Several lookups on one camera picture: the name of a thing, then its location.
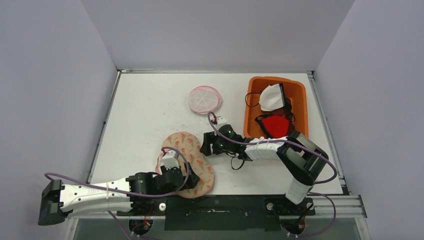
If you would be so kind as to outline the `floral beige bra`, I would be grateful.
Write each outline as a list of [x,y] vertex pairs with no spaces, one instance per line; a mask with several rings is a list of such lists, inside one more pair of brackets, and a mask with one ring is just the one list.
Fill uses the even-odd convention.
[[169,135],[162,144],[179,150],[190,163],[199,182],[193,189],[180,190],[177,194],[186,199],[199,198],[206,195],[214,186],[215,173],[205,156],[200,152],[201,143],[189,132],[180,131]]

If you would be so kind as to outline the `white mesh pink-trimmed laundry bag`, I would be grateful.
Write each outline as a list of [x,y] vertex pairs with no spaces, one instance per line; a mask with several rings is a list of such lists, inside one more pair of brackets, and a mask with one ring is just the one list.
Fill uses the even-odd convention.
[[199,115],[214,112],[220,107],[221,102],[220,93],[214,87],[208,85],[197,86],[188,94],[190,110]]

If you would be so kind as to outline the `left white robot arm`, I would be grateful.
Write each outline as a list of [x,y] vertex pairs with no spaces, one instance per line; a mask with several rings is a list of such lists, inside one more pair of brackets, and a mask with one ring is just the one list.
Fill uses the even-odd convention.
[[50,180],[41,193],[37,224],[51,226],[68,217],[99,212],[122,212],[124,215],[144,215],[155,199],[171,196],[182,190],[193,190],[201,181],[191,167],[166,169],[162,173],[138,172],[118,180],[88,184],[72,179],[65,184],[64,175],[46,173]]

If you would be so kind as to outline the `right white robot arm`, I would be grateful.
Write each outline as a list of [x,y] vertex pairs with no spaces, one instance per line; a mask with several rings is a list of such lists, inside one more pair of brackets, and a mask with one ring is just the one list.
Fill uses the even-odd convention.
[[205,132],[200,152],[205,156],[227,154],[242,161],[281,161],[293,177],[282,201],[290,215],[302,209],[302,201],[328,163],[327,154],[299,131],[281,138],[253,138],[237,134],[229,124]]

